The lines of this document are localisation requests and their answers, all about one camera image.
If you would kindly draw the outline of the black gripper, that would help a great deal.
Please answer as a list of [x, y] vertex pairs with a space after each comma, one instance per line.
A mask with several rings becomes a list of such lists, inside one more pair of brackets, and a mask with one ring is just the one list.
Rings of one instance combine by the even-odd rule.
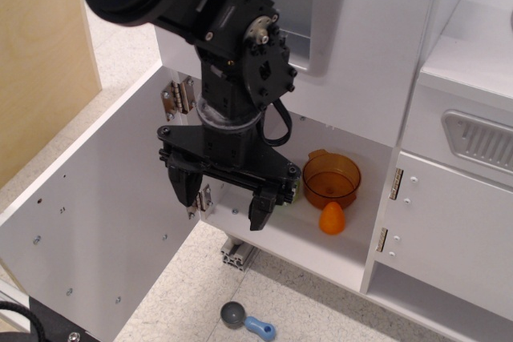
[[255, 194], [248, 215], [250, 230], [262, 230], [276, 204], [282, 205], [284, 190], [297, 185], [301, 174], [299, 166], [275, 150], [291, 137], [292, 123], [286, 126], [279, 139], [266, 138], [261, 122], [237, 133], [205, 125], [160, 127], [160, 159], [177, 199], [192, 206], [205, 175], [235, 184]]

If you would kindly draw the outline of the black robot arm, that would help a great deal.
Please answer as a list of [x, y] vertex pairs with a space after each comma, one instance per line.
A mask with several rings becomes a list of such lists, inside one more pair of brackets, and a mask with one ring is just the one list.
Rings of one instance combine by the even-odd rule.
[[250, 227], [264, 228], [276, 206], [293, 200], [300, 168], [279, 154], [287, 136], [265, 136], [274, 107], [292, 119], [281, 97], [296, 70], [271, 0], [85, 0], [105, 21], [150, 23], [194, 46], [201, 63], [197, 126], [164, 126], [160, 158], [178, 200], [191, 207], [210, 176], [250, 190]]

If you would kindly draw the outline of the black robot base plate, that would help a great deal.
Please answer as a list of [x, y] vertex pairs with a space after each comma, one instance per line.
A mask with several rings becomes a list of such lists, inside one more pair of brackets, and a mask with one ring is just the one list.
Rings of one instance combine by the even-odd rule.
[[99, 341], [84, 328], [32, 297], [27, 307], [1, 301], [2, 309], [25, 316], [30, 321], [30, 331], [1, 332], [1, 341]]

